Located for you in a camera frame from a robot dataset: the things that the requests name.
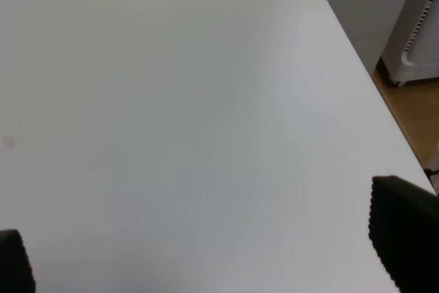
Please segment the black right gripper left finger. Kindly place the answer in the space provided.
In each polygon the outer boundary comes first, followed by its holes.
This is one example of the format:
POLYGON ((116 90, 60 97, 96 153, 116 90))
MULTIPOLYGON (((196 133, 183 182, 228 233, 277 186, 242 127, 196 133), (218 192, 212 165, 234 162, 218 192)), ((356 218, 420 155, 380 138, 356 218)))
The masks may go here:
POLYGON ((1 292, 35 291, 36 281, 20 233, 1 230, 1 292))

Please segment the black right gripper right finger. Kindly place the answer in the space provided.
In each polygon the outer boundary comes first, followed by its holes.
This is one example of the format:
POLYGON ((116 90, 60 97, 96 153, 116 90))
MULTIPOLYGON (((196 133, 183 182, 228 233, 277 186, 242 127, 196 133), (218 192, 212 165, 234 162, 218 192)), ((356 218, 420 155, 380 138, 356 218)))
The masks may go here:
POLYGON ((375 176, 368 236, 400 292, 438 291, 438 196, 397 176, 375 176))

